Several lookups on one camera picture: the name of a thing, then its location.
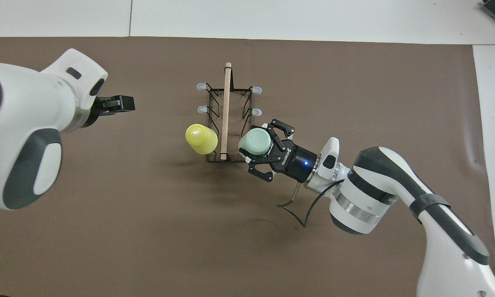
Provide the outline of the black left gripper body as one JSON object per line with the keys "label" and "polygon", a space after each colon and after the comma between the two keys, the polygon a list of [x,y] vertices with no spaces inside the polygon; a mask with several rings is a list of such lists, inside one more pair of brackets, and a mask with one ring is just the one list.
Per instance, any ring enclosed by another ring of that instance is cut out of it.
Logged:
{"label": "black left gripper body", "polygon": [[121,95],[111,97],[96,97],[89,112],[89,116],[82,128],[91,126],[98,117],[113,115],[121,111]]}

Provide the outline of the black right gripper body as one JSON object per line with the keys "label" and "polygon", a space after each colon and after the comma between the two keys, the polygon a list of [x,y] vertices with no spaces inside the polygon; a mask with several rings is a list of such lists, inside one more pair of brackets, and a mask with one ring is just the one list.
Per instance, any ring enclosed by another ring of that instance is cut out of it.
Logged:
{"label": "black right gripper body", "polygon": [[285,139],[282,143],[284,151],[277,145],[272,147],[272,156],[280,158],[272,163],[272,170],[298,182],[305,182],[315,167],[317,154],[294,144],[290,139]]}

